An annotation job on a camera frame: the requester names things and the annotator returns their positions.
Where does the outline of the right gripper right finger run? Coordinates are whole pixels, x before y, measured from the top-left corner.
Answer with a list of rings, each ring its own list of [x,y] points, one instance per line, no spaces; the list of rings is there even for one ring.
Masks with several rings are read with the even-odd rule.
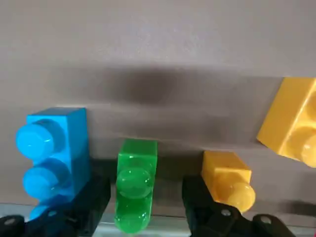
[[[293,237],[277,217],[257,214],[252,220],[230,205],[215,202],[202,177],[184,177],[182,201],[192,237]]]

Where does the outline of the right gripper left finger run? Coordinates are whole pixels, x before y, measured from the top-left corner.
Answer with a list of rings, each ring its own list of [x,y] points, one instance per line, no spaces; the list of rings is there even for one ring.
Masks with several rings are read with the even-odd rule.
[[[0,219],[2,237],[91,237],[111,198],[108,177],[93,175],[70,202],[50,205],[39,217],[21,215]]]

